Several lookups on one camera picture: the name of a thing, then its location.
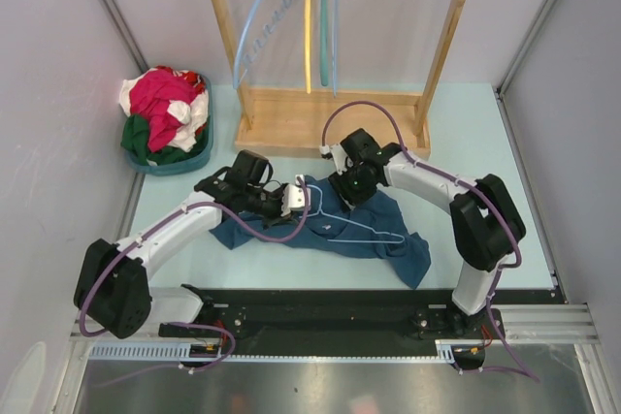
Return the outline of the blue t-shirt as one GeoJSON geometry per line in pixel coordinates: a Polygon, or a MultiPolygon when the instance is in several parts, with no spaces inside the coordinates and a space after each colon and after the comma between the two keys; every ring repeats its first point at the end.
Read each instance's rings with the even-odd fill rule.
{"type": "Polygon", "coordinates": [[[211,231],[241,258],[235,275],[260,288],[417,288],[431,266],[428,242],[408,230],[398,203],[382,191],[345,209],[325,178],[305,177],[310,212],[301,231],[293,221],[263,228],[245,213],[243,225],[226,220],[211,231]]]}

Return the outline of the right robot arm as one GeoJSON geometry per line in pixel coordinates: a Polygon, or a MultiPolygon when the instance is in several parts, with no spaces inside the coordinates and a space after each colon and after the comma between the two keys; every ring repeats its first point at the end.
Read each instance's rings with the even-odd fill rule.
{"type": "Polygon", "coordinates": [[[337,144],[323,144],[321,157],[334,162],[333,189],[348,207],[359,207],[382,185],[409,192],[447,213],[463,265],[447,313],[448,328],[470,337],[482,326],[481,309],[493,296],[506,256],[526,235],[526,227],[506,185],[496,175],[463,179],[404,149],[381,147],[360,128],[337,144]]]}

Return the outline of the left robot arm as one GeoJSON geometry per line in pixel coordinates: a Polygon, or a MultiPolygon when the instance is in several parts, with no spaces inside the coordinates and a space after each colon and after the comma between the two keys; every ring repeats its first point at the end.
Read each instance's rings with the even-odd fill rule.
{"type": "Polygon", "coordinates": [[[250,227],[242,213],[267,223],[306,214],[310,196],[303,175],[273,191],[266,188],[273,168],[269,160],[243,150],[230,167],[200,180],[188,197],[164,218],[138,233],[108,242],[97,239],[86,249],[74,304],[82,335],[110,333],[119,339],[144,324],[183,326],[191,334],[207,334],[213,311],[187,287],[152,288],[156,273],[190,242],[232,220],[253,236],[271,237],[250,227]]]}

